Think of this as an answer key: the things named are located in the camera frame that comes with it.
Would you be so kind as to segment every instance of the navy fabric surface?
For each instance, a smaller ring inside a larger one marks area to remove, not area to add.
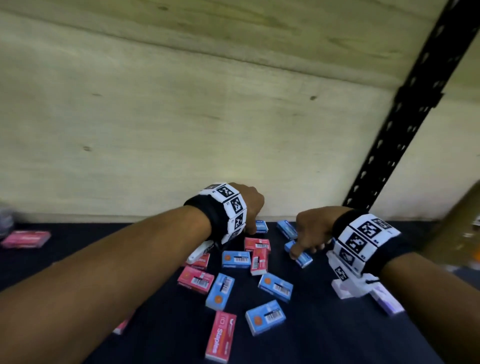
[[[41,249],[0,249],[0,290],[51,263],[121,229],[125,224],[32,224],[19,228],[48,230],[52,238]],[[301,269],[284,251],[287,240],[269,224],[265,236],[272,252],[269,272],[294,285],[290,303],[279,302],[287,320],[253,337],[245,312],[273,296],[257,287],[248,270],[222,269],[213,251],[208,272],[235,278],[225,311],[237,315],[231,364],[239,363],[441,363],[442,361],[402,313],[392,318],[369,295],[340,300],[331,287],[336,278],[324,253]],[[243,237],[229,250],[243,250]],[[111,334],[85,363],[204,363],[215,312],[206,296],[177,285],[181,268],[136,311],[123,335]],[[462,278],[480,286],[477,272]]]

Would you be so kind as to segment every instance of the black wristband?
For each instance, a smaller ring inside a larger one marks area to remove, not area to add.
[[[227,233],[228,215],[223,208],[223,204],[215,200],[212,196],[198,194],[188,199],[184,206],[193,206],[202,211],[210,220],[212,233],[207,240],[219,242]]]
[[[332,236],[336,239],[340,236],[343,230],[354,220],[362,215],[368,214],[365,210],[350,210],[340,216],[334,223],[332,228]],[[397,258],[403,254],[413,252],[410,243],[403,237],[402,234],[390,238],[386,243],[381,245],[375,253],[365,263],[363,273],[371,273],[378,276],[383,267],[392,259]]]

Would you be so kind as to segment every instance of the forearm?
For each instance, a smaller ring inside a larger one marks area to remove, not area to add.
[[[446,363],[478,362],[478,290],[416,253],[387,263],[380,280]]]
[[[1,363],[77,363],[210,235],[198,209],[130,225],[0,293]]]

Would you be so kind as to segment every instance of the barcode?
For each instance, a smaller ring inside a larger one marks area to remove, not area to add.
[[[290,290],[288,288],[280,286],[279,284],[276,284],[276,283],[273,284],[273,289],[287,296],[290,294]]]
[[[221,288],[220,292],[228,293],[228,290],[229,290],[231,284],[232,284],[232,278],[226,277],[225,280],[223,281],[222,288]]]
[[[280,309],[276,309],[272,312],[269,312],[268,314],[265,315],[265,321],[270,324],[274,321],[277,321],[279,318],[282,318],[283,315],[282,313],[280,312]]]
[[[248,258],[246,258],[244,256],[234,256],[233,260],[236,263],[248,263]]]
[[[207,288],[208,287],[208,281],[205,279],[200,279],[197,277],[193,277],[192,279],[192,284],[202,287],[202,288]]]

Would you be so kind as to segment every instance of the fist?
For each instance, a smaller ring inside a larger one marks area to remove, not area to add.
[[[349,210],[349,207],[327,206],[300,212],[297,215],[299,237],[290,250],[290,257],[297,259],[305,249],[315,253],[317,249],[325,248],[332,237],[333,224]]]
[[[255,187],[249,187],[244,184],[229,183],[230,186],[236,188],[247,204],[247,225],[245,231],[247,234],[253,235],[257,232],[257,215],[264,206],[265,197],[257,191]]]

